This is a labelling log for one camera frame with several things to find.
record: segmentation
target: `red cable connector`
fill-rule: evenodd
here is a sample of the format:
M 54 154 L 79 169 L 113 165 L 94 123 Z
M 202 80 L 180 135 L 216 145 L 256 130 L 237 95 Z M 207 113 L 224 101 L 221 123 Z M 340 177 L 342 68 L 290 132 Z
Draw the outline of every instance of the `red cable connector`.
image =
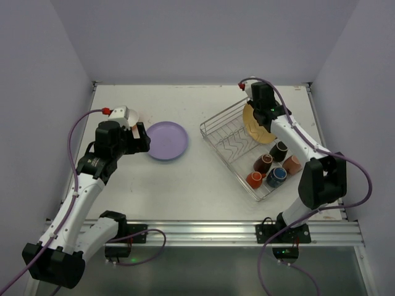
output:
M 246 89 L 246 85 L 244 83 L 239 83 L 237 84 L 239 86 L 239 88 L 244 91 Z
M 110 115 L 111 112 L 112 112 L 112 110 L 110 110 L 110 108 L 103 108 L 103 109 L 101 109 L 101 112 L 102 112 L 104 115 Z

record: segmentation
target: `yellow plate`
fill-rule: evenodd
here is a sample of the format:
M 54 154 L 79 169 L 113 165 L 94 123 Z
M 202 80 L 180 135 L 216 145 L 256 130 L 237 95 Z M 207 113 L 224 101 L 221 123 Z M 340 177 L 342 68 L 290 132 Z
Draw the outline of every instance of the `yellow plate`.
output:
M 243 109 L 243 122 L 249 135 L 257 142 L 268 144 L 276 139 L 274 134 L 269 133 L 263 126 L 259 126 L 254 118 L 254 109 L 246 104 Z

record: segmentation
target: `glass panel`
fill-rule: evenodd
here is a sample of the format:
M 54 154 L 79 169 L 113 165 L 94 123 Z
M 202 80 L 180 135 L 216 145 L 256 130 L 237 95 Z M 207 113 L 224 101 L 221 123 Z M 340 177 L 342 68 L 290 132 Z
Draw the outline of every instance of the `glass panel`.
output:
M 152 247 L 133 246 L 139 261 L 153 254 Z M 101 295 L 263 295 L 257 278 L 258 248 L 168 247 L 152 262 L 134 267 L 113 267 L 104 263 L 104 250 L 88 263 L 85 274 L 72 290 L 62 288 L 58 296 Z M 367 295 L 352 247 L 300 249 L 296 264 L 317 280 L 322 295 Z M 299 271 L 279 265 L 267 250 L 262 274 L 276 295 L 316 295 L 311 280 Z M 39 285 L 39 296 L 48 296 L 54 286 Z

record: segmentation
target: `orange cup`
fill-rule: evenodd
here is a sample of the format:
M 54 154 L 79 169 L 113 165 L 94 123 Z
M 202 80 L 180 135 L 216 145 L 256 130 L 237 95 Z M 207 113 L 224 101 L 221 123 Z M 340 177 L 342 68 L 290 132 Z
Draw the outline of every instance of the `orange cup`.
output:
M 253 171 L 247 176 L 246 181 L 251 186 L 251 188 L 258 189 L 259 186 L 262 185 L 262 175 L 258 171 Z
M 284 161 L 283 169 L 286 170 L 289 175 L 293 176 L 302 169 L 302 166 L 297 157 L 292 155 Z

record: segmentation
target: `purple plate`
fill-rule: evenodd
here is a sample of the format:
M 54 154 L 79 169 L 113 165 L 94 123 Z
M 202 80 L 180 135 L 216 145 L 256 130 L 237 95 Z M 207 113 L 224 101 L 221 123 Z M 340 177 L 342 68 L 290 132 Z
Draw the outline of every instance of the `purple plate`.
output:
M 157 160 L 173 160 L 188 146 L 188 134 L 175 122 L 155 123 L 147 129 L 147 135 L 151 138 L 148 154 Z

